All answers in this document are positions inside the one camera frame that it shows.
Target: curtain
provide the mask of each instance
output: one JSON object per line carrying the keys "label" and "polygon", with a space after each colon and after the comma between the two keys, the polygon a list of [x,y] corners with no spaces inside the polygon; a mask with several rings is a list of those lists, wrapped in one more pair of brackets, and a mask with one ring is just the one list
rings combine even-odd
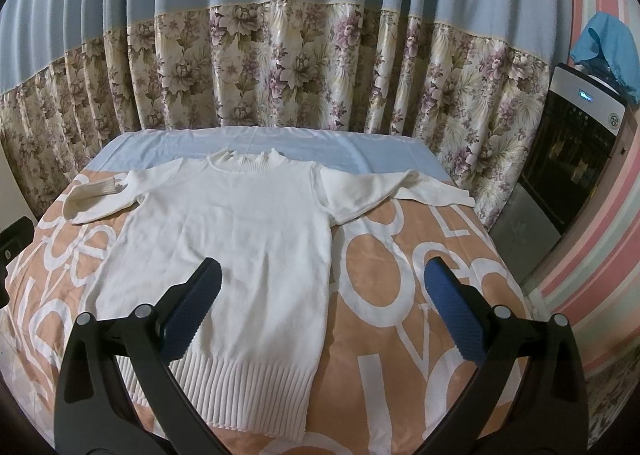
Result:
{"label": "curtain", "polygon": [[524,166],[550,64],[568,49],[561,0],[531,1],[8,0],[0,142],[42,215],[126,131],[408,135],[490,227]]}
{"label": "curtain", "polygon": [[589,446],[616,420],[640,380],[640,346],[587,380]]}

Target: light blue sheet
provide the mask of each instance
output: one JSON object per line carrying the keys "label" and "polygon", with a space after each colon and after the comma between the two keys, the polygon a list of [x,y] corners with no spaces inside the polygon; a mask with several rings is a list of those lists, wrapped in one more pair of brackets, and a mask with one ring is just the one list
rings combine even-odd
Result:
{"label": "light blue sheet", "polygon": [[438,180],[449,180],[429,148],[411,137],[246,126],[125,133],[112,140],[87,169],[128,171],[151,168],[179,157],[204,157],[222,149],[260,153],[271,148],[290,159],[314,160],[350,173],[414,169]]}

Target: striped wall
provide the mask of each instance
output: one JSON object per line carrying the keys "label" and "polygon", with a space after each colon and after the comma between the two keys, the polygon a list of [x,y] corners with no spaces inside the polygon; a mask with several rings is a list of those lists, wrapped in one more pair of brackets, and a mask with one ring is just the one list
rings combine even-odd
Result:
{"label": "striped wall", "polygon": [[[640,44],[637,0],[574,0],[572,45],[597,11],[617,16]],[[567,315],[588,377],[640,344],[640,131],[588,231],[531,297]]]}

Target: bedspread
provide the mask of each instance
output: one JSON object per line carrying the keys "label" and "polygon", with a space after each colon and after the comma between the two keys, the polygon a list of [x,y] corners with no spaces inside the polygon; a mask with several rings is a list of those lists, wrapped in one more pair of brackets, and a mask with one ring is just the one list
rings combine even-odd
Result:
{"label": "bedspread", "polygon": [[[85,170],[72,185],[110,174]],[[11,303],[1,321],[4,377],[49,439],[63,345],[81,294],[130,214],[71,226],[62,217],[65,194],[39,223],[33,244],[10,266]],[[301,445],[345,454],[412,453],[474,369],[428,303],[420,281],[425,261],[444,257],[492,305],[508,305],[521,317],[526,314],[522,294],[471,208],[387,200],[334,228],[332,255],[328,328]],[[508,411],[520,369],[514,366],[486,433]],[[197,384],[179,383],[187,395]],[[144,398],[135,404],[145,426],[160,431]],[[294,447],[259,435],[215,432],[235,453],[283,453]]]}

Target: blue gripper pad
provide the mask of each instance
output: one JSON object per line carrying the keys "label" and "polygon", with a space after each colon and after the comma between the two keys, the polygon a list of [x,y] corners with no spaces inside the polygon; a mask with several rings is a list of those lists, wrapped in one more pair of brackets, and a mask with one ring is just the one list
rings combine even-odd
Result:
{"label": "blue gripper pad", "polygon": [[222,288],[222,268],[213,258],[205,258],[183,286],[174,287],[184,287],[184,293],[161,325],[164,361],[180,359],[187,351]]}
{"label": "blue gripper pad", "polygon": [[424,266],[424,287],[462,357],[481,365],[486,358],[484,328],[463,297],[461,288],[466,286],[442,258],[436,257]]}

